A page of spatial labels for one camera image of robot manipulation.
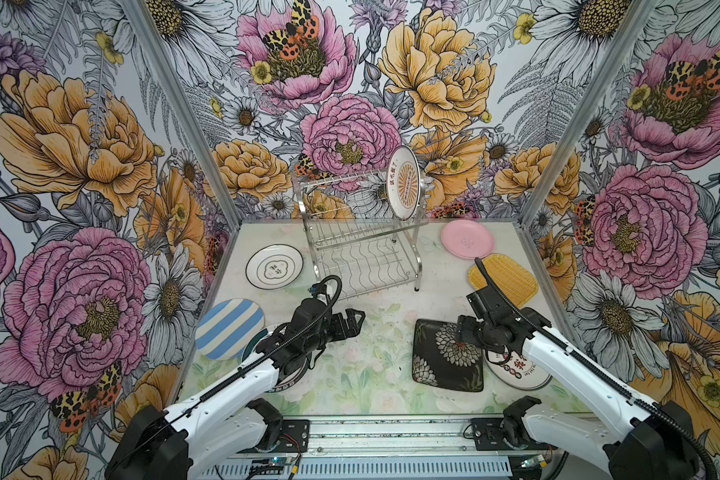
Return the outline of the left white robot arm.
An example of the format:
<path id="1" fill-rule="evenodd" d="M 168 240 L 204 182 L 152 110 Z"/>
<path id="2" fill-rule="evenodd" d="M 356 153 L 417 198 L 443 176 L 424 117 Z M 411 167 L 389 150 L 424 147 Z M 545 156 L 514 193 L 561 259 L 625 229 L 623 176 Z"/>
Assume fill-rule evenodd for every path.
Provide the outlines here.
<path id="1" fill-rule="evenodd" d="M 308 368 L 328 344 L 358 336 L 365 317 L 362 310 L 335 313 L 330 303 L 303 300 L 291 321 L 262 337 L 232 373 L 163 410 L 140 410 L 105 478 L 192 479 L 232 454 L 272 450 L 283 416 L 264 394 Z"/>

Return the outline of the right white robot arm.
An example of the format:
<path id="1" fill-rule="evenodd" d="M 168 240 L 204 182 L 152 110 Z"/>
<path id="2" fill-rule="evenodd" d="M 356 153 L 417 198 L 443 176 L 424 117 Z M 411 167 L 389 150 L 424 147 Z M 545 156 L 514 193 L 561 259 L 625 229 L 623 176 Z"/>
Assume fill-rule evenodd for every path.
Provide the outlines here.
<path id="1" fill-rule="evenodd" d="M 484 352 L 516 353 L 558 380 L 595 415 L 587 421 L 525 396 L 504 411 L 507 444 L 563 449 L 614 479 L 718 476 L 712 456 L 693 433 L 690 414 L 660 405 L 591 361 L 535 310 L 520 309 L 488 285 L 468 295 L 471 315 L 459 316 L 456 338 Z"/>

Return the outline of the black square floral plate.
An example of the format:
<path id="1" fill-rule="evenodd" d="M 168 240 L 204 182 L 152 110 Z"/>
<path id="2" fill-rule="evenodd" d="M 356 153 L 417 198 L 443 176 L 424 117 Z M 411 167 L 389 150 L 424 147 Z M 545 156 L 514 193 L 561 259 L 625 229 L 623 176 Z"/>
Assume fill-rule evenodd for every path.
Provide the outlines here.
<path id="1" fill-rule="evenodd" d="M 412 354 L 415 382 L 451 391 L 482 392 L 483 366 L 483 351 L 458 341 L 454 323 L 417 320 Z"/>

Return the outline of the blue white striped plate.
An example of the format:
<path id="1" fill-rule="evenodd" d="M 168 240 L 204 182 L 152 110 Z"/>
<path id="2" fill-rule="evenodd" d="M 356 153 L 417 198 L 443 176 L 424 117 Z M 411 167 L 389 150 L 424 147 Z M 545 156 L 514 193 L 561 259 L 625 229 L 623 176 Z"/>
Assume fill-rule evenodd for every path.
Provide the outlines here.
<path id="1" fill-rule="evenodd" d="M 211 360 L 229 360 L 242 354 L 264 327 L 264 312 L 245 298 L 224 300 L 202 317 L 195 331 L 195 347 Z"/>

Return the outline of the pink plastic plate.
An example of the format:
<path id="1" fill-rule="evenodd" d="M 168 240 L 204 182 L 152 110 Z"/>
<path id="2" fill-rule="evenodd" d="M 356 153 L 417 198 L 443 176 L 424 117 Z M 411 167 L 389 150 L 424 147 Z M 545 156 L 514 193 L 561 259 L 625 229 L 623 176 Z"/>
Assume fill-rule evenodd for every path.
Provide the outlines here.
<path id="1" fill-rule="evenodd" d="M 493 234 L 480 223 L 467 219 L 448 222 L 441 230 L 440 239 L 449 253 L 468 260 L 484 258 L 495 247 Z"/>

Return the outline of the yellow woven-pattern tray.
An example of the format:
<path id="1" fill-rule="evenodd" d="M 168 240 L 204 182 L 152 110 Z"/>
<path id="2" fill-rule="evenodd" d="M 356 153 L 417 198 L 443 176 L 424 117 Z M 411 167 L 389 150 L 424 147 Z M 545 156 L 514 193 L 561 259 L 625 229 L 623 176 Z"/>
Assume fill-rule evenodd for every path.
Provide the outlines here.
<path id="1" fill-rule="evenodd" d="M 482 264 L 502 293 L 518 308 L 538 293 L 539 285 L 530 271 L 504 254 L 491 254 Z"/>

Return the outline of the white plate black clover outline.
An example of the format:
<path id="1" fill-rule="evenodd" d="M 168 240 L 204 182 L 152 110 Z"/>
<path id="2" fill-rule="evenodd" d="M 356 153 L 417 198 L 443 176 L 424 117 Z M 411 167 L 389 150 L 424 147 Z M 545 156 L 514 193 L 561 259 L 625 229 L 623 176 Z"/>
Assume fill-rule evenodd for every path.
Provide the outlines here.
<path id="1" fill-rule="evenodd" d="M 248 260 L 245 275 L 258 289 L 276 290 L 293 283 L 303 266 L 303 255 L 295 247 L 274 244 L 260 249 Z"/>

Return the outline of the white plate green red rim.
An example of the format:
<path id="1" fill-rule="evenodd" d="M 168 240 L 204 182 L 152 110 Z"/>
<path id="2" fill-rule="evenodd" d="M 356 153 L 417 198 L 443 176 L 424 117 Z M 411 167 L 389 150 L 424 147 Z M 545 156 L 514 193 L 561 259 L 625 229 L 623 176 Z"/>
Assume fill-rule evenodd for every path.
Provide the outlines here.
<path id="1" fill-rule="evenodd" d="M 285 330 L 285 323 L 262 328 L 246 345 L 241 361 L 245 363 L 252 355 L 265 354 L 268 348 L 275 348 L 285 339 Z M 279 353 L 273 360 L 278 368 L 277 382 L 267 393 L 279 393 L 293 387 L 306 375 L 311 360 L 311 353 L 297 353 L 294 346 L 289 346 Z"/>

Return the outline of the chrome two-tier dish rack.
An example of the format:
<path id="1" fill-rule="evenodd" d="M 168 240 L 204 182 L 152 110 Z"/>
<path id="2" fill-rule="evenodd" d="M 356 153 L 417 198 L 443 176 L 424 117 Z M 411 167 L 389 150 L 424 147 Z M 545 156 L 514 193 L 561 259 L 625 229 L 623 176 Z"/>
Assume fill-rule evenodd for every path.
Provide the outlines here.
<path id="1" fill-rule="evenodd" d="M 428 222 L 424 182 L 414 210 L 398 218 L 384 169 L 317 179 L 296 177 L 294 193 L 317 278 L 342 279 L 344 298 L 410 284 L 422 286 L 419 229 Z"/>

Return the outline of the white plate orange sunburst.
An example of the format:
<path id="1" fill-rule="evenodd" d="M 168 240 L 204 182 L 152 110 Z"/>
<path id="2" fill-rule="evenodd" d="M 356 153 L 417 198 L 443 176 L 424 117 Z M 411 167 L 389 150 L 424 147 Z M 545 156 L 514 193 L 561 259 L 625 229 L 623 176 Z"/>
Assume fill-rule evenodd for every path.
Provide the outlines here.
<path id="1" fill-rule="evenodd" d="M 420 170 L 414 152 L 405 146 L 392 155 L 386 177 L 387 198 L 396 218 L 408 220 L 420 201 Z"/>

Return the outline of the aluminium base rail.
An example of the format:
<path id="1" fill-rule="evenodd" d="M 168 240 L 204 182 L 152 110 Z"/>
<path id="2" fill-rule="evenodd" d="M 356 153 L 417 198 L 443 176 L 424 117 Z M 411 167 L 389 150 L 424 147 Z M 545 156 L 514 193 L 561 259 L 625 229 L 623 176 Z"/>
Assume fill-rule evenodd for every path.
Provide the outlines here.
<path id="1" fill-rule="evenodd" d="M 513 447 L 499 415 L 291 417 L 267 452 L 230 454 L 202 479 L 555 479 L 568 461 L 608 472 L 614 435 L 591 415 L 542 411 Z"/>

